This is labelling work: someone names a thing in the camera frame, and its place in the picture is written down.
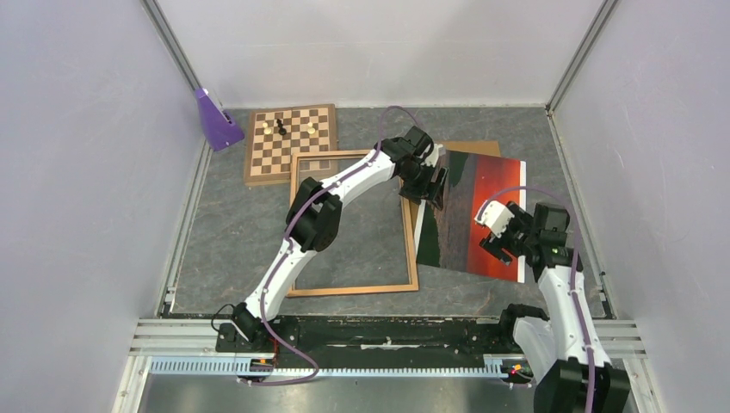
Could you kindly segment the red sunset photo print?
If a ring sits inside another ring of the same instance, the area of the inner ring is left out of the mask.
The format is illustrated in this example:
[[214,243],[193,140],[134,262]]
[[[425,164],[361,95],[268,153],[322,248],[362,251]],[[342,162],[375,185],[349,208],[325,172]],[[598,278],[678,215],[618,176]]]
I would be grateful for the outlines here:
[[438,166],[446,168],[442,208],[423,203],[414,235],[417,263],[516,283],[525,282],[525,263],[514,258],[504,264],[479,246],[490,230],[475,223],[485,200],[505,188],[524,185],[527,165],[522,160],[445,151]]

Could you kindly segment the wooden picture frame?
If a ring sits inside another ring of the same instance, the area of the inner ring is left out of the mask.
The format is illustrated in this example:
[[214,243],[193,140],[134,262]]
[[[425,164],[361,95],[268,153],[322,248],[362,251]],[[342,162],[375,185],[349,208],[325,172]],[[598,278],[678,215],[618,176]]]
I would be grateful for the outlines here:
[[[294,200],[295,190],[300,186],[300,177],[305,172],[311,172],[313,176],[322,176],[325,173],[323,168],[314,170],[313,168],[305,168],[304,162],[314,163],[315,161],[328,161],[331,171],[334,171],[337,163],[344,160],[352,160],[359,156],[366,156],[366,150],[349,150],[349,151],[325,151],[320,153],[301,153],[294,154],[292,157],[291,171],[291,200]],[[418,271],[416,270],[416,250],[413,235],[413,212],[411,211],[411,203],[402,199],[401,202],[402,221],[404,227],[406,268],[408,281],[405,284],[395,285],[379,285],[379,286],[360,286],[360,287],[323,287],[301,289],[293,283],[288,291],[288,298],[300,297],[322,297],[337,295],[353,295],[353,294],[370,294],[370,293],[405,293],[415,292],[418,290]]]

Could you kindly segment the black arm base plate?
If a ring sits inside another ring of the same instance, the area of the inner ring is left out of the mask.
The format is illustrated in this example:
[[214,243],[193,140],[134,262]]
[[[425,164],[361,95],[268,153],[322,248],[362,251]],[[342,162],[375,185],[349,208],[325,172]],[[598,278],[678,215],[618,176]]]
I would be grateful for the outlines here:
[[406,316],[279,316],[259,324],[254,337],[240,333],[231,320],[213,330],[215,350],[240,354],[306,354],[314,360],[331,349],[458,350],[461,354],[523,354],[496,318]]

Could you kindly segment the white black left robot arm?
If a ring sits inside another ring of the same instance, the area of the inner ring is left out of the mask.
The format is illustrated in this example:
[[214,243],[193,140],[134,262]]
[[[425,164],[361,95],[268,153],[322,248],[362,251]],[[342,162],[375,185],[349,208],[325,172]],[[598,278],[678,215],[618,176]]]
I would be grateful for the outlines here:
[[256,289],[235,306],[232,323],[238,341],[250,351],[270,339],[266,322],[274,319],[301,270],[336,239],[343,209],[371,188],[393,178],[402,198],[442,206],[448,169],[438,166],[445,149],[425,131],[411,127],[405,136],[379,141],[363,158],[334,176],[305,179],[285,219],[275,259]]

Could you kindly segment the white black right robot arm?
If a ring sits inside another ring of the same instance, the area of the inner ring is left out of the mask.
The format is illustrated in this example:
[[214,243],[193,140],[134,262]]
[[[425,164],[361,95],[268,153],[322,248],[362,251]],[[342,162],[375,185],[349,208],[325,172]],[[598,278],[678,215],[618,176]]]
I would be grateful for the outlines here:
[[582,262],[566,243],[569,212],[539,202],[528,213],[513,201],[492,200],[474,221],[490,231],[480,248],[504,264],[522,258],[547,304],[511,304],[497,328],[499,344],[521,349],[530,365],[534,411],[623,411],[631,385],[627,372],[612,366],[592,321]]

